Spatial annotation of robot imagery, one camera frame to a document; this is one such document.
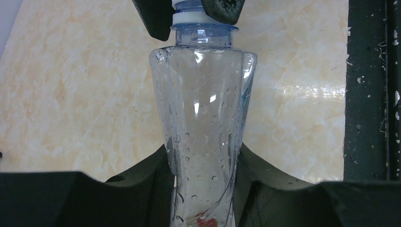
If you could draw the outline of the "white Ganten bottle cap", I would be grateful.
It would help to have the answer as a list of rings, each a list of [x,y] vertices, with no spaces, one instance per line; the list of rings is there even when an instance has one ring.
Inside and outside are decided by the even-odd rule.
[[[218,24],[218,21],[205,13],[201,0],[172,0],[173,25],[183,23],[210,23]]]

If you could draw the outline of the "clear plastic bottle white cap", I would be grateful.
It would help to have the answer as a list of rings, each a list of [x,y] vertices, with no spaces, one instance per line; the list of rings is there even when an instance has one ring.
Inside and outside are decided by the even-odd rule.
[[[228,227],[257,55],[233,47],[234,25],[171,26],[175,44],[149,63],[170,170],[170,226]]]

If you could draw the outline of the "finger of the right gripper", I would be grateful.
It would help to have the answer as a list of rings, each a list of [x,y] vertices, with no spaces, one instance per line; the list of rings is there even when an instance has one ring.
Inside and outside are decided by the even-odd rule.
[[[167,41],[175,12],[171,0],[132,0],[148,34]]]
[[[235,25],[242,12],[245,0],[201,0],[205,13],[214,20]]]

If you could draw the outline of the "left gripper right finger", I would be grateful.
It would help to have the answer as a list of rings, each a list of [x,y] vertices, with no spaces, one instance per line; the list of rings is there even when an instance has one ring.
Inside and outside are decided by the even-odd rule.
[[[293,177],[241,146],[233,196],[238,227],[398,227],[401,184]]]

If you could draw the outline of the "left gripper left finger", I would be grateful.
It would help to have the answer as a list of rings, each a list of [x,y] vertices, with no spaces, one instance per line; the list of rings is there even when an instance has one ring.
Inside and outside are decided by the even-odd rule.
[[[2,173],[3,227],[167,227],[174,176],[165,147],[105,182],[82,172]]]

